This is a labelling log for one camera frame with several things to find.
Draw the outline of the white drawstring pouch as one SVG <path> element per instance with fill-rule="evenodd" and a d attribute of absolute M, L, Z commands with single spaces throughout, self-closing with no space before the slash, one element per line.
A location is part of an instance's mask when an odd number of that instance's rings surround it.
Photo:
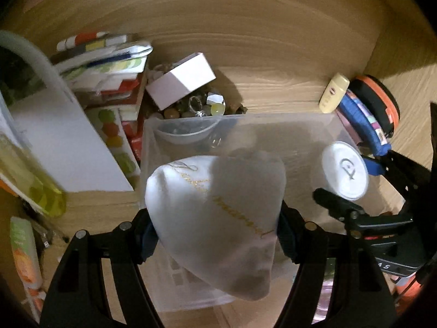
<path fill-rule="evenodd" d="M 158 167 L 145 205 L 167 253 L 210 286 L 246 301 L 270 291 L 286 185 L 264 151 L 192 156 Z"/>

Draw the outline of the green orange tube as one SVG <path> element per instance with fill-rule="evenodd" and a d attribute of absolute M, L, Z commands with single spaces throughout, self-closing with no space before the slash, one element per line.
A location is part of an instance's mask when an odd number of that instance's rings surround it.
<path fill-rule="evenodd" d="M 33 298 L 40 298 L 42 274 L 31 223 L 13 216 L 10 219 L 10 243 L 16 271 L 24 288 Z"/>

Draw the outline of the clear plastic storage bin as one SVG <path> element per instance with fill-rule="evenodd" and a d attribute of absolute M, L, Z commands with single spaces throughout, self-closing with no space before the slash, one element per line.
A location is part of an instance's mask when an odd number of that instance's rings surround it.
<path fill-rule="evenodd" d="M 147 120 L 141 199 L 159 242 L 141 271 L 156 309 L 259 301 L 291 278 L 297 267 L 276 237 L 282 204 L 342 233 L 312 199 L 321 154 L 335 141 L 353 138 L 332 114 Z"/>

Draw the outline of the black orange round case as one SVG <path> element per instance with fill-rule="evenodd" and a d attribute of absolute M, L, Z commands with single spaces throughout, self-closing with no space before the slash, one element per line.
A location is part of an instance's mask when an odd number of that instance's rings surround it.
<path fill-rule="evenodd" d="M 376 77 L 357 75 L 350 81 L 349 90 L 367 107 L 378 123 L 384 135 L 392 138 L 398 128 L 401 112 L 397 101 L 389 89 Z"/>

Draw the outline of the blue patchwork pencil pouch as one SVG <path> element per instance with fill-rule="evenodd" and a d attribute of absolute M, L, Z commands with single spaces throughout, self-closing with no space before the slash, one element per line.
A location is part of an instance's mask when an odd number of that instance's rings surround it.
<path fill-rule="evenodd" d="M 387 155 L 392 150 L 392 146 L 376 117 L 349 89 L 341 99 L 338 109 L 347 120 L 350 129 L 358 135 L 361 143 L 370 149 L 370 154 L 374 157 L 374 160 L 368 156 L 363 157 L 369 174 L 372 176 L 384 175 L 385 169 L 376 158 Z"/>

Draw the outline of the cream lotion bottle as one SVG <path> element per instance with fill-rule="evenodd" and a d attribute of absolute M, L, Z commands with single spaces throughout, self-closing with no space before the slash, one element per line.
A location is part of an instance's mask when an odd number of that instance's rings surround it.
<path fill-rule="evenodd" d="M 350 80 L 341 73 L 336 73 L 329 81 L 319 99 L 318 106 L 322 113 L 332 113 L 340 105 Z"/>

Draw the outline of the yellow-green spray bottle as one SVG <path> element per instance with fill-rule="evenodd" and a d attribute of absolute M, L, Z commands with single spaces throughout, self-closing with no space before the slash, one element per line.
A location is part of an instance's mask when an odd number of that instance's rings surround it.
<path fill-rule="evenodd" d="M 4 100 L 1 100 L 1 180 L 36 212 L 53 218 L 65 213 L 63 190 L 43 171 L 19 138 Z"/>

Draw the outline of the pile of beads trinkets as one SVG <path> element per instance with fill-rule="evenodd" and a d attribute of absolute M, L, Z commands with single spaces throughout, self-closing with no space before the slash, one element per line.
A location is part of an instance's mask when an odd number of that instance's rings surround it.
<path fill-rule="evenodd" d="M 200 88 L 162 110 L 150 111 L 147 117 L 148 119 L 165 120 L 232 116 L 246 113 L 247 108 L 242 103 L 227 100 L 217 89 Z"/>

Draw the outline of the small white cardboard box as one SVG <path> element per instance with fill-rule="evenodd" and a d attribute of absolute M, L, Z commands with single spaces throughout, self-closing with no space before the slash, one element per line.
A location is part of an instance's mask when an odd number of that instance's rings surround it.
<path fill-rule="evenodd" d="M 195 52 L 167 72 L 148 70 L 146 91 L 158 109 L 164 110 L 213 80 L 215 73 L 204 53 Z"/>

